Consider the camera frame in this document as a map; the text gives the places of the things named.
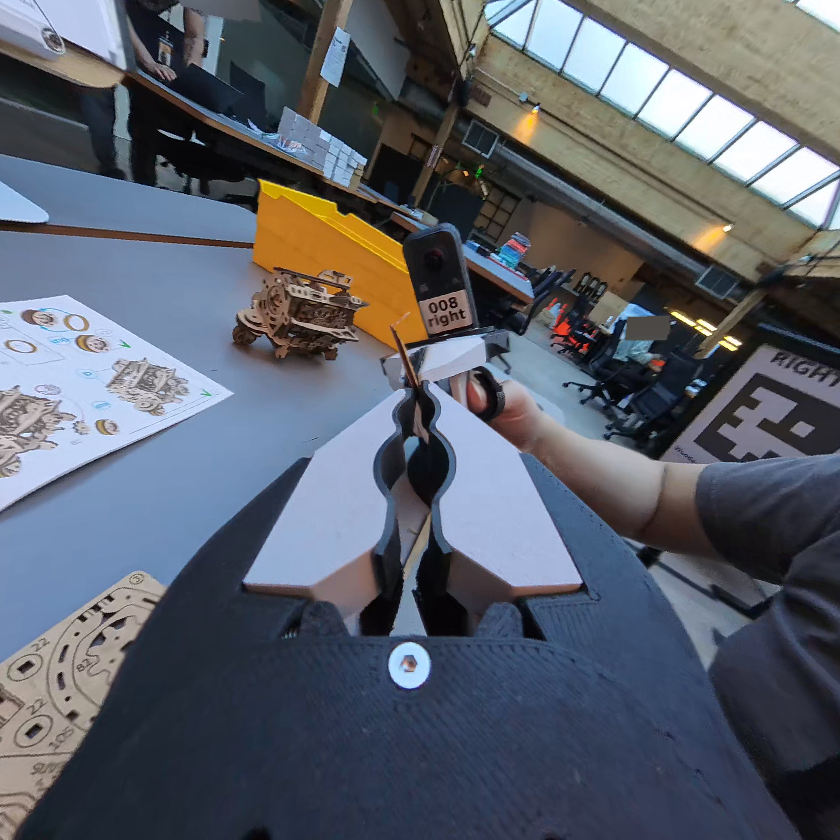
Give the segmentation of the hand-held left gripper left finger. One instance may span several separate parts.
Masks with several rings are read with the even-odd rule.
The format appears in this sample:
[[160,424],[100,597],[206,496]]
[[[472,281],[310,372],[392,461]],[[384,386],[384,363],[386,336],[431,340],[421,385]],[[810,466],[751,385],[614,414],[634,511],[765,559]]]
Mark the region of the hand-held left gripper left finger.
[[407,476],[413,392],[394,392],[309,459],[243,579],[249,592],[328,602],[352,634],[387,636],[421,531]]

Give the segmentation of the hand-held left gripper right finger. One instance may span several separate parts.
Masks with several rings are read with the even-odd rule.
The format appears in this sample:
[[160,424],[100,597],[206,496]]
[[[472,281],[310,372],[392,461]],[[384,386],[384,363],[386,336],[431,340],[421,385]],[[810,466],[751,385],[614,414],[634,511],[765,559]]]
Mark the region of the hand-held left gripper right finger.
[[519,451],[433,383],[423,385],[427,469],[438,483],[420,562],[429,636],[473,634],[495,604],[583,586]]

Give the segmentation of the thin wooden model part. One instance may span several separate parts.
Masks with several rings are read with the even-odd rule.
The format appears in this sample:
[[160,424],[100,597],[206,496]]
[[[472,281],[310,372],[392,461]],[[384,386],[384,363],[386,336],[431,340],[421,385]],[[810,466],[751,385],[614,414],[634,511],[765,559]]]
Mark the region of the thin wooden model part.
[[424,443],[428,444],[429,442],[429,429],[427,426],[427,422],[424,419],[424,405],[422,403],[422,398],[425,396],[425,392],[422,387],[422,382],[418,378],[418,375],[413,367],[413,363],[411,362],[409,353],[407,351],[406,345],[401,338],[397,328],[399,325],[405,321],[408,316],[411,314],[410,311],[406,311],[400,318],[395,320],[390,324],[390,331],[392,334],[392,338],[394,339],[395,346],[397,353],[400,357],[403,373],[404,373],[404,380],[406,381],[406,386],[409,387],[413,393],[414,398],[414,421],[413,421],[413,429],[415,435],[422,440]]

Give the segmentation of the assembled wooden model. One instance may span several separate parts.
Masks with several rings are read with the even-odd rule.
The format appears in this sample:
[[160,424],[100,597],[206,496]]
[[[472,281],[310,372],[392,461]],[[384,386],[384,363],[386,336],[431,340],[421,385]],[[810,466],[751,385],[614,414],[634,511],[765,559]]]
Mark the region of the assembled wooden model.
[[262,282],[250,307],[236,314],[234,344],[266,338],[280,360],[300,354],[334,361],[341,345],[358,342],[354,318],[370,304],[352,294],[350,276],[335,270],[311,276],[275,267]]

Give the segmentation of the person's right hand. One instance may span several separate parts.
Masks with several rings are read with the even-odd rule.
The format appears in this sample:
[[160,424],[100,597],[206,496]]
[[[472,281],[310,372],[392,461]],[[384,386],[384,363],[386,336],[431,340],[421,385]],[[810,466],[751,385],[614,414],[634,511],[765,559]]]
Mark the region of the person's right hand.
[[520,452],[535,455],[552,418],[515,380],[495,381],[484,369],[468,374],[467,407]]

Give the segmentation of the yellow plastic storage bin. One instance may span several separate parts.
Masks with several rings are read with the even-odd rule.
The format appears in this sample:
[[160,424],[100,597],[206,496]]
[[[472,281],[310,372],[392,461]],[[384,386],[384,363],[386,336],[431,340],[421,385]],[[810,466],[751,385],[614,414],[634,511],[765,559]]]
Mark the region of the yellow plastic storage bin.
[[354,326],[395,348],[390,327],[409,343],[428,339],[403,247],[336,203],[259,180],[253,260],[264,270],[283,268],[316,276],[336,270],[369,306]]

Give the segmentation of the stack of small white boxes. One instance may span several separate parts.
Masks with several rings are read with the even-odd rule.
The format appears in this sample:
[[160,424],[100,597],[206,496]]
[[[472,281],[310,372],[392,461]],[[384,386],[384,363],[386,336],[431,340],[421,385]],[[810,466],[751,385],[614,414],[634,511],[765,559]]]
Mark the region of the stack of small white boxes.
[[367,159],[289,107],[281,114],[274,145],[338,186],[353,190],[361,185]]

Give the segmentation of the group of black office chairs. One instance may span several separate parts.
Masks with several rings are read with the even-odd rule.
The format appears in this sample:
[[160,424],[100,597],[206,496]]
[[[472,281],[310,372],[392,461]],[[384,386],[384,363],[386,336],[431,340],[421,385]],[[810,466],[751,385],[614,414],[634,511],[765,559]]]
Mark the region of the group of black office chairs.
[[[572,425],[607,442],[651,449],[697,393],[702,363],[687,349],[692,322],[672,311],[647,309],[571,273],[547,291],[540,329],[546,351],[560,364],[553,386]],[[628,362],[626,342],[653,342],[665,356],[658,372]]]

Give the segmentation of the white paper notice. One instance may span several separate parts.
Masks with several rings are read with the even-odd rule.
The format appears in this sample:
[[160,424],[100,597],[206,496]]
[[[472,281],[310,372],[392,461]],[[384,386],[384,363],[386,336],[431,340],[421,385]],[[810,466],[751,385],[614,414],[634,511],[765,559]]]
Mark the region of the white paper notice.
[[350,46],[350,34],[341,27],[336,27],[320,69],[320,78],[330,86],[340,86]]

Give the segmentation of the open instruction booklet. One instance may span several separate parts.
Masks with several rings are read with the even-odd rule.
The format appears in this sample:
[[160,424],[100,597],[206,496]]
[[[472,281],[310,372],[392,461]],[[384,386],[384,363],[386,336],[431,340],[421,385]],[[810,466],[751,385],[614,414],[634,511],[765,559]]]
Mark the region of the open instruction booklet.
[[233,393],[76,299],[1,304],[1,510]]

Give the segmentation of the person's dark grey shirt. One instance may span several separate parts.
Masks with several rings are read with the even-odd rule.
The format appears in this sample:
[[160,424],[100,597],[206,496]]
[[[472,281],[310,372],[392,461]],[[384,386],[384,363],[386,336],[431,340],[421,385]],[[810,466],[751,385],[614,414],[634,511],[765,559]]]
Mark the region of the person's dark grey shirt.
[[719,648],[717,697],[801,834],[838,838],[839,457],[710,465],[696,498],[713,549],[780,588]]

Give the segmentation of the framed right marker sign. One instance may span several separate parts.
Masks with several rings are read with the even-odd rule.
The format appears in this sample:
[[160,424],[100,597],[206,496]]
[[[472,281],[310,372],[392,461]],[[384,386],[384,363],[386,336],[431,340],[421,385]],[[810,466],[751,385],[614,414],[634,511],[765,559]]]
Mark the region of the framed right marker sign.
[[839,449],[838,358],[759,345],[659,457],[678,464],[747,463]]

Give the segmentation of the black laptop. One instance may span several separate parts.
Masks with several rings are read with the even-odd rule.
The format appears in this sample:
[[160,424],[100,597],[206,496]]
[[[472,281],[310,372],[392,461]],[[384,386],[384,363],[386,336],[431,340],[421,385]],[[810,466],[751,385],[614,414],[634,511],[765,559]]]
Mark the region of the black laptop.
[[231,119],[237,118],[236,110],[244,96],[242,91],[196,64],[177,69],[173,80],[162,83],[199,106]]

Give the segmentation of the plywood sheet with gear cutouts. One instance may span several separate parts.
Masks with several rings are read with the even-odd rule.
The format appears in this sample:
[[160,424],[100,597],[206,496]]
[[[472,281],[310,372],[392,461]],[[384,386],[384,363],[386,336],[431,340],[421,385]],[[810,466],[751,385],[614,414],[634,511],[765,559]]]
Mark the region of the plywood sheet with gear cutouts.
[[2,838],[14,838],[86,737],[164,593],[135,571],[2,662]]

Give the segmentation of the white rounded flat tray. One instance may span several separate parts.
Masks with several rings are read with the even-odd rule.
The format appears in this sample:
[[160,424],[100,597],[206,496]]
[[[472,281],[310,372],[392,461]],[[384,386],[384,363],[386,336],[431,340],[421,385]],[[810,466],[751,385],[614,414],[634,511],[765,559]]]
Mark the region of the white rounded flat tray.
[[49,221],[49,214],[45,209],[4,182],[0,183],[0,193],[2,223],[37,225]]

